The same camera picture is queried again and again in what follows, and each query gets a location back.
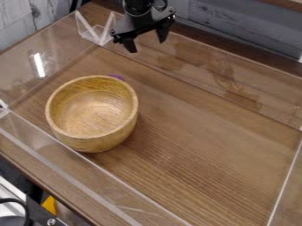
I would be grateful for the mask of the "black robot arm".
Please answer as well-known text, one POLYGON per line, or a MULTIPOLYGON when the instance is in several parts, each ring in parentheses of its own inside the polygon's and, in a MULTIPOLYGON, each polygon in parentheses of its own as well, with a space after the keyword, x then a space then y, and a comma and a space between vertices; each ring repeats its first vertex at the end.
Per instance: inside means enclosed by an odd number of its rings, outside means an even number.
POLYGON ((114 43, 136 53, 135 38, 152 30, 163 43, 177 17, 177 9, 167 0, 123 0, 123 9, 124 15, 110 32, 114 43))

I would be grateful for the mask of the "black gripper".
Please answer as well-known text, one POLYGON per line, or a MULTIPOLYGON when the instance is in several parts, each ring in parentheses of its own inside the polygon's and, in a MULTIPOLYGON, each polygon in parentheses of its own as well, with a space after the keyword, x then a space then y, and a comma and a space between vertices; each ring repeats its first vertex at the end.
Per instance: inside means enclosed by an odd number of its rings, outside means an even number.
POLYGON ((175 22, 177 10, 174 7, 167 7, 159 10, 155 6, 150 11, 140 16, 126 13, 116 21, 111 29, 114 43, 123 43, 124 48, 130 53, 136 53, 136 45, 134 39, 152 30, 156 31, 156 37, 160 43, 166 41, 170 27, 175 22))

